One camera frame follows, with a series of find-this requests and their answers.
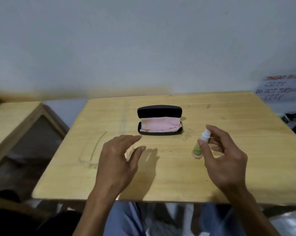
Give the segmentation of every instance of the white wall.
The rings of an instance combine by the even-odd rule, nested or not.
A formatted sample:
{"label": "white wall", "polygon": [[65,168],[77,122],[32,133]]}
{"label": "white wall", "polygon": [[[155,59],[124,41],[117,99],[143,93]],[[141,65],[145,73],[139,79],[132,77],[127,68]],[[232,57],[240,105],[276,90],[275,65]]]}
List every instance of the white wall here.
{"label": "white wall", "polygon": [[296,0],[0,0],[1,95],[252,90],[281,72]]}

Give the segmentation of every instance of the wooden table top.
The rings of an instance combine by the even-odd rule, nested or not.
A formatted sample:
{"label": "wooden table top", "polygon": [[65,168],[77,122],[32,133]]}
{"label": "wooden table top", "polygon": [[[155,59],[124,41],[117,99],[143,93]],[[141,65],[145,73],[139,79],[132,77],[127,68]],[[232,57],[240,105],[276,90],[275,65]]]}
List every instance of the wooden table top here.
{"label": "wooden table top", "polygon": [[147,149],[137,174],[119,199],[226,202],[210,181],[204,159],[191,155],[205,125],[212,124],[228,131],[247,153],[247,187],[258,202],[296,204],[296,135],[251,92],[91,99],[52,158],[33,197],[87,199],[103,143],[121,134],[137,135],[137,109],[157,104],[182,107],[184,133],[143,136],[134,145],[146,145]]}
{"label": "wooden table top", "polygon": [[0,160],[32,126],[41,105],[41,102],[0,105]]}

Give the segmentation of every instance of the right hand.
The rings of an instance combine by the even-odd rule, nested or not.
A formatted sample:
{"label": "right hand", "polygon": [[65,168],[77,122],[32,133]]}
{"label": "right hand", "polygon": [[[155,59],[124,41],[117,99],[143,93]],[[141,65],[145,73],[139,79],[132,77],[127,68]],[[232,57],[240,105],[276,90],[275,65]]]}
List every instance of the right hand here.
{"label": "right hand", "polygon": [[216,145],[212,147],[212,150],[224,153],[224,155],[214,158],[209,145],[198,139],[211,181],[224,194],[246,189],[247,155],[238,148],[226,131],[212,125],[206,125],[206,128],[211,132],[209,143]]}

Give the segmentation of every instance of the bottle label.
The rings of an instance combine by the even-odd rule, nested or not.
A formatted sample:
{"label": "bottle label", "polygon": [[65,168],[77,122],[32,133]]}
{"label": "bottle label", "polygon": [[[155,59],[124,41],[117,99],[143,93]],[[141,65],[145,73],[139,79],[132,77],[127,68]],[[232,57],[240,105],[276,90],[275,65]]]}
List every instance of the bottle label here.
{"label": "bottle label", "polygon": [[199,149],[199,145],[198,143],[196,144],[196,146],[193,149],[193,153],[197,156],[200,156],[202,154],[202,151]]}

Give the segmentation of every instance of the small white spray bottle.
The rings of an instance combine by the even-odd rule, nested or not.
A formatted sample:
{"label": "small white spray bottle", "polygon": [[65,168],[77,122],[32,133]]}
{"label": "small white spray bottle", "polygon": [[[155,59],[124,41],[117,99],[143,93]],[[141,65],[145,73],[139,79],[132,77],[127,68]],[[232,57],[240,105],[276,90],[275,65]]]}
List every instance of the small white spray bottle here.
{"label": "small white spray bottle", "polygon": [[[204,140],[206,143],[208,143],[209,138],[210,138],[210,134],[211,134],[211,132],[208,129],[205,129],[205,131],[202,133],[202,135],[199,137],[199,139]],[[198,143],[196,143],[196,145],[192,151],[192,156],[196,159],[200,159],[203,156]]]}

